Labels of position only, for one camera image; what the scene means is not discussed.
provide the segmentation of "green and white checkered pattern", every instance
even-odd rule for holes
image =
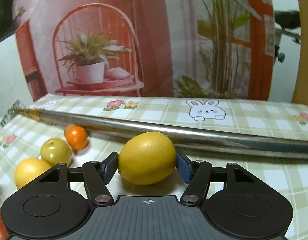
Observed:
[[[126,98],[126,97],[59,97],[46,95],[32,108],[40,107],[49,100],[58,101],[49,110],[64,111],[103,117],[121,118],[143,122],[165,123],[282,138],[308,140],[308,123],[301,125],[293,117],[299,112],[308,114],[308,107],[285,103],[220,100],[219,107],[226,112],[224,120],[207,119],[197,122],[189,116],[190,107],[183,98]],[[115,100],[137,101],[135,109],[124,109],[121,105],[114,111],[104,111],[107,103]],[[38,123],[17,116],[5,127],[0,127],[3,137],[16,134],[16,139],[7,147],[0,146],[0,204],[16,191],[15,166],[28,157],[38,157],[41,145],[51,137],[65,139],[63,129]],[[124,140],[108,141],[90,138],[87,148],[73,155],[72,167],[79,167],[91,160],[104,160],[112,151],[120,151]],[[213,166],[225,167],[236,162],[268,185],[283,194],[292,204],[294,217],[287,231],[289,239],[308,240],[308,160],[274,159],[227,154],[208,154],[186,150],[191,159],[202,159]],[[135,186],[115,174],[108,185],[114,198],[118,195],[177,195],[180,197],[186,185],[175,171],[164,181],[150,186]],[[82,183],[73,183],[72,189],[85,195]],[[211,184],[209,196],[222,189],[222,183]]]

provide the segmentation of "silver metal pipe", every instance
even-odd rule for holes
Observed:
[[[167,135],[176,147],[213,152],[308,159],[308,141],[239,134],[166,124],[120,120],[113,118],[71,114],[48,110],[19,110],[37,120],[48,123],[80,125],[91,132],[132,138],[141,133],[158,131]]]

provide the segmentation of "black circular housing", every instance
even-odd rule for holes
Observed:
[[[3,203],[1,214],[9,232],[30,239],[47,239],[74,230],[88,211],[85,198],[70,189],[45,194],[20,190]]]
[[[205,206],[210,223],[219,231],[240,239],[271,239],[284,234],[293,217],[289,201],[273,191],[235,193],[222,190]]]

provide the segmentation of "crosshair symbol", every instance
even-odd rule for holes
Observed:
[[[153,200],[151,200],[151,199],[147,199],[147,200],[145,200],[145,201],[143,201],[143,202],[145,202],[146,204],[152,204],[153,202],[155,202],[155,201],[153,201]]]

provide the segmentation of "tablecloth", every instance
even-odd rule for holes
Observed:
[[[126,98],[126,97],[62,97],[48,94],[32,108],[80,113],[94,116],[200,127],[246,134],[308,140],[308,107],[304,105],[247,101],[191,99],[204,107],[214,106],[213,118],[196,121],[190,116],[193,104],[184,98]],[[0,204],[16,191],[14,168],[23,159],[38,157],[41,145],[51,137],[64,138],[62,127],[49,126],[20,115],[0,127]],[[104,160],[112,151],[119,152],[124,140],[90,138],[87,148],[73,155],[71,167],[91,160]],[[284,195],[292,204],[293,221],[286,237],[308,240],[308,160],[290,160],[228,154],[209,154],[185,150],[192,160],[202,159],[213,166],[225,167],[236,162]],[[118,195],[182,195],[186,185],[175,171],[167,179],[150,186],[135,186],[118,173],[108,184],[113,197]],[[212,183],[208,197],[221,190],[222,183]],[[82,183],[71,188],[86,197]]]

